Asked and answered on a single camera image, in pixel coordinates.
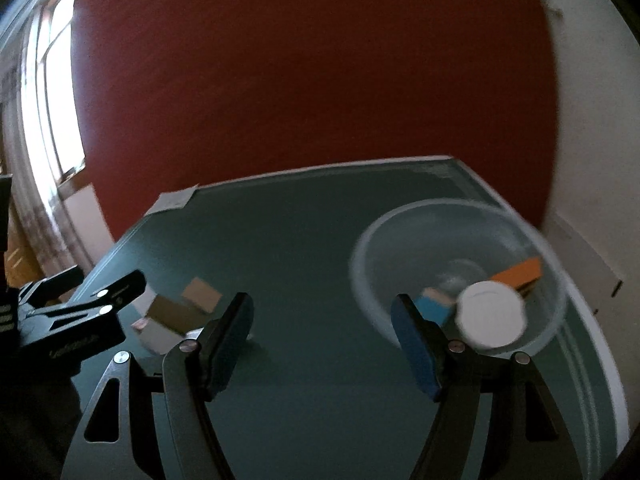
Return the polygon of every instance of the white disc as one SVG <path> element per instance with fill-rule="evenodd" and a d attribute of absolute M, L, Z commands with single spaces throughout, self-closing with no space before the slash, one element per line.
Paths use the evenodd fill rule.
<path fill-rule="evenodd" d="M 527 326 L 524 300 L 503 283 L 474 283 L 458 297 L 456 324 L 472 346 L 508 345 L 516 341 Z"/>

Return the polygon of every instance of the green tabletop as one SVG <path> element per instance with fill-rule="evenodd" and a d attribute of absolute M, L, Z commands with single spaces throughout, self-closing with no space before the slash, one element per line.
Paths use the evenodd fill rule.
<path fill-rule="evenodd" d="M 415 386 L 402 352 L 367 321 L 351 291 L 349 260 L 362 232 L 385 212 L 427 198 L 508 206 L 462 163 L 445 157 L 309 168 L 199 189 L 181 210 L 143 218 L 76 291 L 73 301 L 133 269 L 178 300 L 194 278 L 226 304 L 255 302 L 254 342 L 209 405 L 231 469 L 244 479 L 406 479 L 437 410 Z M 622 387 L 591 314 L 569 283 L 556 338 L 535 356 L 571 433 L 585 478 L 599 478 L 628 437 Z M 148 355 L 120 313 L 127 340 L 82 365 L 83 407 L 120 349 Z M 166 413 L 156 399 L 169 479 L 180 478 Z M 490 396 L 483 396 L 464 478 L 484 451 Z"/>

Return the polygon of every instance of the dark red curtain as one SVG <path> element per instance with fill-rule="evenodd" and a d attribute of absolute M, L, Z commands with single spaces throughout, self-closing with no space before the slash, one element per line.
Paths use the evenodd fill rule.
<path fill-rule="evenodd" d="M 539 0 L 76 0 L 72 37 L 114 237 L 162 191 L 440 153 L 542 219 L 556 82 Z"/>

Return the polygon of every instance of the transparent bowl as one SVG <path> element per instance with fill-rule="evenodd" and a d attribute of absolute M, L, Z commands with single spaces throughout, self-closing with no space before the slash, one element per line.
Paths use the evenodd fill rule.
<path fill-rule="evenodd" d="M 562 267 L 531 225 L 497 207 L 471 200 L 421 200 L 381 216 L 358 240 L 350 262 L 351 287 L 372 325 L 399 347 L 389 309 L 397 294 L 420 296 L 428 286 L 456 297 L 527 258 L 540 256 L 542 277 L 527 297 L 527 328 L 508 346 L 478 351 L 508 357 L 535 355 L 554 337 L 566 311 Z M 443 327 L 464 340 L 455 322 Z"/>

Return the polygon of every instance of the orange block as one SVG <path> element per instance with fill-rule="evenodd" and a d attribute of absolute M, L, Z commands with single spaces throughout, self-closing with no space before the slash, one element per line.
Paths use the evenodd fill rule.
<path fill-rule="evenodd" d="M 503 272 L 498 272 L 490 279 L 492 282 L 500 282 L 517 290 L 523 298 L 526 298 L 533 290 L 533 286 L 542 276 L 540 257 L 529 258 L 516 266 Z"/>

